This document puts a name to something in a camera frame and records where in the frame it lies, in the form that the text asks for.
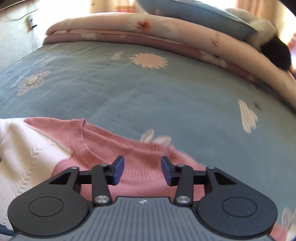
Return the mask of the pink and white knit sweater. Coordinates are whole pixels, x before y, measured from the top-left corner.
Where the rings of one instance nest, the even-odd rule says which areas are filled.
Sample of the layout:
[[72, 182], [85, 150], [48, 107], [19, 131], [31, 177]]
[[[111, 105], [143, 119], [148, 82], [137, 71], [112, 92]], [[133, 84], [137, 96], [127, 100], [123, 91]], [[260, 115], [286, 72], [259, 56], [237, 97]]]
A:
[[[91, 169], [125, 159], [112, 204], [92, 201]], [[194, 170], [193, 205], [173, 203], [161, 158]], [[140, 140], [85, 119], [1, 120], [1, 240], [287, 240], [267, 196], [203, 167], [147, 130]]]

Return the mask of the blue floral bed sheet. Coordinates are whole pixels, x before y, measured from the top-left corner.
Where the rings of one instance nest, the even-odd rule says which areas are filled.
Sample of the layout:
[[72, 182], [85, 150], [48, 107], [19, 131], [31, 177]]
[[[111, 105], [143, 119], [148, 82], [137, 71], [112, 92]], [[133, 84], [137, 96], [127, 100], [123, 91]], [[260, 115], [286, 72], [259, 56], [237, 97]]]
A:
[[45, 45], [1, 73], [1, 120], [85, 119], [140, 140], [153, 130], [203, 167], [267, 196], [295, 240], [295, 106], [248, 73], [140, 45]]

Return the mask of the pink floral folded quilt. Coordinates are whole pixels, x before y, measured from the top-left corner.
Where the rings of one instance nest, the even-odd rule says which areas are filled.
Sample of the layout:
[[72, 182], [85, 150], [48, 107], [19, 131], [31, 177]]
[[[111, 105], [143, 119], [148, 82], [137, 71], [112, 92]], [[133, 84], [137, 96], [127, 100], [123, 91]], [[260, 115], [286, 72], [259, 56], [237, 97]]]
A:
[[295, 79], [273, 65], [252, 46], [222, 32], [164, 16], [136, 13], [98, 13], [55, 23], [44, 44], [98, 41], [135, 44], [199, 58], [199, 50], [239, 67], [255, 81], [265, 82], [295, 106]]

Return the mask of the person lying on bed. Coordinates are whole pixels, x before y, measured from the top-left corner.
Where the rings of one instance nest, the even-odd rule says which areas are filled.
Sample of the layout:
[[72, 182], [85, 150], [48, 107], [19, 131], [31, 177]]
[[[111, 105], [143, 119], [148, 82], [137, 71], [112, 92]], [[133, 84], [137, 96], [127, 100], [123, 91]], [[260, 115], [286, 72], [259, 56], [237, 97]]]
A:
[[245, 42], [267, 57], [276, 67], [284, 71], [290, 70], [292, 65], [290, 50], [278, 37], [278, 29], [274, 24], [268, 20], [259, 19], [243, 9], [227, 8], [225, 11], [240, 18], [256, 30], [247, 37]]

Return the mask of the blue pillow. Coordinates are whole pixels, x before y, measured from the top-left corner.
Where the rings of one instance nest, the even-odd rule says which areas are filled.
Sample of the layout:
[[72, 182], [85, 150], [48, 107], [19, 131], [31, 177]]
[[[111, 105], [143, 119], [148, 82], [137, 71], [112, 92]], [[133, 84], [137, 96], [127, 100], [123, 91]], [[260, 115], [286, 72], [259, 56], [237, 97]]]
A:
[[195, 23], [245, 41], [257, 31], [237, 16], [199, 1], [139, 0], [148, 14]]

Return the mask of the white power strip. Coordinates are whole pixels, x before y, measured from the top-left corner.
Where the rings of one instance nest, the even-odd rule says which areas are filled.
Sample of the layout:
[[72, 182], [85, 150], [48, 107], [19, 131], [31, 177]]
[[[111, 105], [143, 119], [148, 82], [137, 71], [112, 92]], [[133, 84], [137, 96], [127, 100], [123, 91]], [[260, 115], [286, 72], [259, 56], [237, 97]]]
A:
[[27, 18], [27, 22], [28, 22], [28, 27], [30, 31], [32, 31], [35, 27], [37, 27], [37, 24], [34, 22], [31, 16]]

